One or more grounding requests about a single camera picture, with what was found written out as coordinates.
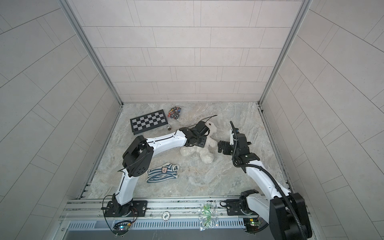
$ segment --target blue and white striped fabric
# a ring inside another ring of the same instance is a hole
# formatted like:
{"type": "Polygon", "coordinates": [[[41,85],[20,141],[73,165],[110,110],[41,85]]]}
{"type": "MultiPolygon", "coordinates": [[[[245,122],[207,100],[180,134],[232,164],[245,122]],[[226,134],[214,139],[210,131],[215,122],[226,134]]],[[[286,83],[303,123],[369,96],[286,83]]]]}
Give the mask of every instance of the blue and white striped fabric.
{"type": "Polygon", "coordinates": [[[148,183],[162,182],[162,181],[165,181],[168,179],[177,178],[177,171],[179,170],[179,168],[180,167],[177,164],[172,164],[172,163],[168,162],[161,167],[157,167],[157,168],[148,170],[147,171],[147,174],[148,174],[147,182],[148,183]],[[167,168],[166,173],[162,172],[162,169],[164,167],[167,168]]]}

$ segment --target tile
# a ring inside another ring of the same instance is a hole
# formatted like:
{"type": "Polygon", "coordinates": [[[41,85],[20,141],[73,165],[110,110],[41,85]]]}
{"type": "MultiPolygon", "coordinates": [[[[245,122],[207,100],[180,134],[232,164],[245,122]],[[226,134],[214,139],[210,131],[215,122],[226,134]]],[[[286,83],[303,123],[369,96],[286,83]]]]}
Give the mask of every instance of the tile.
{"type": "Polygon", "coordinates": [[[202,1],[201,26],[248,27],[254,5],[257,8],[261,2],[202,1]]]}
{"type": "Polygon", "coordinates": [[[381,132],[363,142],[361,146],[365,149],[381,171],[384,171],[384,132],[381,132]]]}
{"type": "Polygon", "coordinates": [[[305,115],[305,113],[302,112],[300,116],[292,123],[293,130],[295,130],[306,117],[307,116],[305,115]]]}
{"type": "Polygon", "coordinates": [[[59,38],[60,42],[63,43],[75,35],[71,24],[61,9],[44,15],[44,19],[59,38]]]}
{"type": "Polygon", "coordinates": [[[329,192],[327,197],[349,239],[380,240],[374,225],[349,186],[329,192]]]}
{"type": "Polygon", "coordinates": [[[87,152],[76,143],[71,146],[60,167],[57,169],[56,174],[41,196],[38,202],[39,204],[56,208],[60,206],[86,153],[87,152]]]}
{"type": "Polygon", "coordinates": [[[153,66],[194,66],[193,48],[148,48],[153,66]]]}
{"type": "Polygon", "coordinates": [[[34,20],[0,35],[0,73],[7,79],[47,54],[56,46],[34,20]]]}
{"type": "Polygon", "coordinates": [[[243,102],[258,102],[261,96],[261,94],[244,94],[243,102]]]}
{"type": "Polygon", "coordinates": [[[282,48],[291,28],[265,28],[261,48],[282,48]]]}
{"type": "Polygon", "coordinates": [[[80,68],[81,72],[85,75],[85,77],[88,79],[88,82],[92,82],[93,79],[99,73],[89,56],[84,58],[78,64],[78,67],[80,68]]]}
{"type": "Polygon", "coordinates": [[[82,60],[71,41],[66,41],[24,70],[41,90],[48,93],[82,60]]]}
{"type": "Polygon", "coordinates": [[[41,117],[29,112],[0,142],[0,195],[5,196],[53,130],[41,117]]]}
{"type": "Polygon", "coordinates": [[[234,82],[201,82],[200,93],[233,93],[234,82]]]}
{"type": "Polygon", "coordinates": [[[210,47],[258,48],[263,33],[264,28],[212,28],[210,47]]]}
{"type": "Polygon", "coordinates": [[[206,94],[167,94],[169,102],[206,102],[206,94]]]}
{"type": "Polygon", "coordinates": [[[295,165],[295,167],[299,166],[300,164],[302,164],[303,162],[307,161],[307,155],[305,155],[305,153],[301,154],[298,158],[296,158],[293,163],[295,165]]]}
{"type": "Polygon", "coordinates": [[[276,95],[273,91],[269,91],[266,98],[266,102],[268,103],[269,108],[271,109],[272,115],[276,115],[277,111],[281,108],[279,101],[276,98],[276,95]]]}
{"type": "Polygon", "coordinates": [[[126,1],[74,0],[84,26],[133,26],[126,1]]]}
{"type": "Polygon", "coordinates": [[[53,127],[56,127],[59,124],[59,121],[55,117],[49,114],[49,112],[47,112],[38,104],[32,108],[32,111],[47,121],[49,124],[51,124],[53,127]]]}
{"type": "Polygon", "coordinates": [[[201,66],[239,66],[241,48],[202,48],[201,66]]]}
{"type": "Polygon", "coordinates": [[[285,116],[285,113],[281,114],[281,116],[276,120],[276,123],[279,127],[281,135],[283,136],[285,145],[288,148],[292,160],[295,160],[304,153],[304,150],[301,147],[300,142],[297,139],[291,125],[289,124],[288,118],[285,116]]]}
{"type": "Polygon", "coordinates": [[[223,77],[224,67],[217,67],[216,81],[220,82],[223,77]]]}
{"type": "Polygon", "coordinates": [[[300,69],[288,56],[284,59],[284,62],[280,67],[279,74],[291,91],[302,75],[300,69]]]}
{"type": "Polygon", "coordinates": [[[384,130],[383,113],[331,65],[313,86],[359,142],[384,130]]]}
{"type": "Polygon", "coordinates": [[[309,161],[297,167],[300,179],[321,226],[339,225],[340,222],[324,193],[309,161]]]}
{"type": "Polygon", "coordinates": [[[47,161],[37,155],[32,159],[31,164],[40,167],[44,170],[47,170],[48,172],[51,172],[53,174],[55,174],[56,170],[59,168],[59,166],[57,166],[56,164],[53,164],[50,161],[47,161]]]}
{"type": "Polygon", "coordinates": [[[158,82],[160,94],[192,94],[195,93],[194,82],[158,82]]]}
{"type": "Polygon", "coordinates": [[[73,105],[82,113],[82,115],[84,115],[84,117],[89,118],[90,114],[78,101],[76,101],[73,105]]]}
{"type": "Polygon", "coordinates": [[[193,8],[194,26],[201,26],[201,1],[194,1],[193,8]]]}
{"type": "Polygon", "coordinates": [[[209,48],[211,29],[154,27],[153,34],[158,48],[209,48]]]}
{"type": "Polygon", "coordinates": [[[23,73],[0,88],[0,139],[3,139],[44,96],[23,73]]]}
{"type": "Polygon", "coordinates": [[[304,80],[307,79],[305,77],[304,74],[302,74],[299,78],[299,80],[297,81],[297,83],[295,84],[295,86],[292,88],[291,92],[293,95],[296,94],[297,90],[299,89],[299,87],[303,84],[304,80]]]}
{"type": "Polygon", "coordinates": [[[343,135],[347,131],[348,131],[348,128],[344,125],[344,123],[341,123],[339,126],[337,126],[335,129],[333,129],[330,133],[328,133],[321,140],[323,141],[325,146],[328,146],[331,142],[336,140],[338,137],[340,137],[341,135],[343,135]]]}
{"type": "Polygon", "coordinates": [[[301,2],[263,2],[256,26],[264,27],[288,27],[290,28],[295,20],[301,2]]]}
{"type": "Polygon", "coordinates": [[[30,164],[18,178],[0,203],[0,231],[4,239],[16,238],[52,176],[52,173],[30,164]]]}
{"type": "Polygon", "coordinates": [[[127,0],[129,12],[131,13],[132,21],[135,26],[141,26],[139,15],[137,14],[136,4],[134,0],[127,0]]]}
{"type": "Polygon", "coordinates": [[[40,24],[40,26],[44,29],[45,33],[49,36],[49,38],[52,40],[52,42],[59,46],[61,44],[59,38],[56,36],[56,34],[53,32],[50,25],[47,23],[47,21],[44,19],[44,16],[41,16],[39,18],[36,18],[36,21],[40,24]]]}
{"type": "Polygon", "coordinates": [[[6,20],[0,15],[0,29],[5,32],[11,30],[12,27],[6,22],[6,20]]]}
{"type": "Polygon", "coordinates": [[[169,67],[131,67],[136,82],[172,82],[169,67]]]}
{"type": "Polygon", "coordinates": [[[121,94],[154,94],[152,84],[147,83],[116,83],[121,94]]]}
{"type": "Polygon", "coordinates": [[[207,102],[242,102],[244,94],[207,94],[207,102]]]}
{"type": "Polygon", "coordinates": [[[111,82],[131,82],[125,67],[104,67],[111,82]]]}
{"type": "Polygon", "coordinates": [[[176,67],[177,81],[216,81],[217,67],[176,67]]]}
{"type": "Polygon", "coordinates": [[[248,58],[249,48],[243,48],[243,54],[241,55],[240,66],[244,67],[248,58]]]}
{"type": "Polygon", "coordinates": [[[86,37],[94,48],[105,48],[103,38],[100,35],[100,32],[96,26],[84,26],[82,27],[86,37]]]}
{"type": "Polygon", "coordinates": [[[106,115],[107,113],[101,105],[97,104],[81,129],[78,137],[90,146],[106,115]]]}
{"type": "Polygon", "coordinates": [[[119,109],[120,109],[119,104],[117,103],[117,101],[114,101],[113,105],[111,106],[107,115],[105,116],[105,118],[104,118],[104,120],[103,120],[103,122],[99,128],[99,131],[97,132],[97,134],[95,136],[96,141],[98,141],[99,143],[104,143],[104,141],[106,140],[106,138],[109,134],[109,130],[111,128],[111,125],[112,125],[113,121],[115,120],[116,114],[119,111],[119,109]]]}
{"type": "Polygon", "coordinates": [[[308,119],[304,119],[295,133],[320,183],[342,174],[308,119]]]}
{"type": "Polygon", "coordinates": [[[333,23],[327,19],[309,10],[297,35],[310,45],[311,48],[317,50],[332,25],[333,23]]]}
{"type": "Polygon", "coordinates": [[[86,185],[86,181],[88,180],[88,176],[90,171],[95,164],[97,157],[99,156],[102,145],[97,141],[93,141],[89,151],[85,155],[84,159],[81,159],[81,165],[71,181],[71,185],[69,186],[66,195],[79,197],[82,193],[84,186],[86,185]]]}
{"type": "Polygon", "coordinates": [[[130,94],[129,96],[133,103],[168,102],[168,98],[166,94],[130,94]]]}
{"type": "Polygon", "coordinates": [[[346,30],[336,32],[322,56],[367,98],[384,89],[384,69],[377,64],[384,63],[384,53],[346,30]]]}
{"type": "Polygon", "coordinates": [[[141,26],[194,26],[192,1],[135,1],[141,26]]]}
{"type": "Polygon", "coordinates": [[[261,67],[224,67],[222,82],[256,82],[261,67]]]}
{"type": "Polygon", "coordinates": [[[72,70],[43,97],[39,105],[61,121],[85,88],[82,80],[72,70]]]}
{"type": "Polygon", "coordinates": [[[384,221],[373,222],[380,236],[384,236],[384,221]]]}
{"type": "Polygon", "coordinates": [[[341,187],[348,186],[348,183],[345,180],[344,176],[341,175],[332,180],[329,180],[328,182],[323,183],[321,186],[323,187],[324,192],[327,193],[327,192],[339,189],[341,187]]]}
{"type": "Polygon", "coordinates": [[[31,214],[36,216],[43,216],[43,217],[54,217],[56,211],[57,211],[57,208],[55,207],[48,207],[48,206],[36,204],[31,214]]]}
{"type": "Polygon", "coordinates": [[[293,41],[288,56],[311,83],[327,65],[327,62],[298,36],[293,41]]]}
{"type": "Polygon", "coordinates": [[[381,17],[380,21],[372,28],[369,34],[364,38],[369,44],[373,44],[384,32],[384,18],[381,17]]]}
{"type": "Polygon", "coordinates": [[[281,104],[285,114],[287,115],[289,123],[293,124],[293,122],[300,116],[303,110],[297,103],[295,97],[292,95],[284,81],[281,83],[281,86],[276,93],[276,97],[279,100],[279,103],[281,104]]]}
{"type": "Polygon", "coordinates": [[[80,95],[77,101],[87,110],[88,113],[92,113],[101,97],[108,89],[104,80],[100,75],[88,85],[84,92],[80,95]]]}
{"type": "Polygon", "coordinates": [[[37,154],[60,165],[86,120],[79,110],[71,107],[37,154]]]}
{"type": "Polygon", "coordinates": [[[100,26],[98,30],[107,48],[156,47],[150,27],[100,26]]]}
{"type": "Polygon", "coordinates": [[[57,2],[49,0],[7,0],[2,1],[0,15],[14,28],[58,8],[57,2]]]}
{"type": "Polygon", "coordinates": [[[265,83],[261,82],[240,82],[237,93],[246,94],[262,94],[265,88],[265,83]]]}
{"type": "Polygon", "coordinates": [[[113,102],[116,100],[114,94],[111,92],[110,89],[108,89],[104,95],[101,97],[101,100],[105,104],[105,106],[110,109],[113,102]]]}
{"type": "Polygon", "coordinates": [[[52,221],[51,217],[42,217],[30,215],[21,228],[19,234],[17,235],[17,240],[23,239],[41,239],[47,230],[50,222],[52,221]]]}
{"type": "Polygon", "coordinates": [[[249,49],[246,66],[273,67],[280,54],[280,48],[251,48],[249,49]]]}
{"type": "Polygon", "coordinates": [[[363,39],[383,16],[383,8],[384,2],[377,0],[326,1],[320,15],[363,39]]]}
{"type": "Polygon", "coordinates": [[[85,86],[89,85],[89,81],[87,77],[84,75],[84,73],[80,70],[79,66],[76,66],[73,68],[73,70],[76,72],[76,74],[79,76],[79,78],[83,81],[85,86]]]}
{"type": "Polygon", "coordinates": [[[106,66],[146,66],[141,48],[98,48],[98,50],[106,66]]]}
{"type": "Polygon", "coordinates": [[[324,40],[321,42],[319,48],[316,50],[318,54],[323,54],[325,48],[328,46],[330,41],[332,40],[333,36],[336,34],[336,32],[339,30],[339,26],[336,24],[333,24],[327,35],[325,36],[324,40]]]}
{"type": "Polygon", "coordinates": [[[281,136],[281,133],[279,130],[277,130],[274,134],[275,136],[275,141],[277,144],[277,148],[279,150],[279,153],[281,155],[281,159],[283,160],[284,166],[285,166],[285,171],[291,180],[291,182],[297,181],[300,179],[300,176],[295,168],[295,165],[293,164],[291,155],[288,152],[288,149],[285,145],[285,142],[283,140],[283,137],[281,136]]]}
{"type": "Polygon", "coordinates": [[[384,175],[350,132],[327,146],[340,171],[372,221],[384,218],[384,175]]]}
{"type": "Polygon", "coordinates": [[[80,39],[77,35],[70,38],[71,42],[73,43],[76,50],[79,52],[80,56],[82,58],[85,58],[88,55],[87,50],[85,50],[83,44],[80,42],[80,39]]]}
{"type": "Polygon", "coordinates": [[[347,237],[341,225],[322,227],[326,237],[347,237]]]}
{"type": "Polygon", "coordinates": [[[297,90],[295,98],[320,138],[341,124],[338,116],[307,79],[297,90]]]}

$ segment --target black mounting plate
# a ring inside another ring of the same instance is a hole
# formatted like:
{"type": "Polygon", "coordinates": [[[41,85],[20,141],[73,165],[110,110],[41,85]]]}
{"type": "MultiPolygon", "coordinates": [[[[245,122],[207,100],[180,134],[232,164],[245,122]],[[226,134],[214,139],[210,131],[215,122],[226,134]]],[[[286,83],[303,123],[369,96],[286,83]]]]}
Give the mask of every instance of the black mounting plate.
{"type": "MultiPolygon", "coordinates": [[[[148,204],[148,201],[132,201],[132,205],[131,205],[131,208],[136,208],[135,211],[135,214],[133,214],[133,211],[130,211],[128,213],[128,215],[124,216],[124,217],[144,217],[145,216],[145,212],[147,210],[147,204],[148,204]]],[[[108,202],[108,205],[107,205],[107,209],[105,210],[105,217],[120,217],[119,215],[117,215],[115,212],[114,212],[114,208],[113,208],[113,203],[112,201],[109,201],[108,202]]]]}
{"type": "Polygon", "coordinates": [[[255,212],[252,212],[251,214],[243,213],[243,211],[241,211],[240,201],[238,199],[227,199],[225,202],[227,203],[226,207],[228,216],[258,215],[255,212]]]}

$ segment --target clear plastic bag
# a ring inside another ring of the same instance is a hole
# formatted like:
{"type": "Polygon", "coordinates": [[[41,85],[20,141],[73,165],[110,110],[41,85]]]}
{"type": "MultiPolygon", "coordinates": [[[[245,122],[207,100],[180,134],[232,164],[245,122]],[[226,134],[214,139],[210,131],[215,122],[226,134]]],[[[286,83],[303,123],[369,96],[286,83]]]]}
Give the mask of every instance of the clear plastic bag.
{"type": "Polygon", "coordinates": [[[214,202],[202,205],[199,209],[200,231],[218,226],[218,212],[214,202]]]}

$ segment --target checkered pattern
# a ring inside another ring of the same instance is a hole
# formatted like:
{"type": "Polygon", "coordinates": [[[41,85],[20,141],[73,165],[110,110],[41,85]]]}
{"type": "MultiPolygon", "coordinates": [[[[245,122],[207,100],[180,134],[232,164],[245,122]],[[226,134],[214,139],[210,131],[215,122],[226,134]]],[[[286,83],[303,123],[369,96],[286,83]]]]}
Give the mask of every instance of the checkered pattern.
{"type": "Polygon", "coordinates": [[[159,111],[143,117],[132,119],[132,127],[134,132],[140,130],[145,131],[146,128],[156,126],[163,122],[166,122],[166,118],[163,114],[163,111],[159,111]]]}

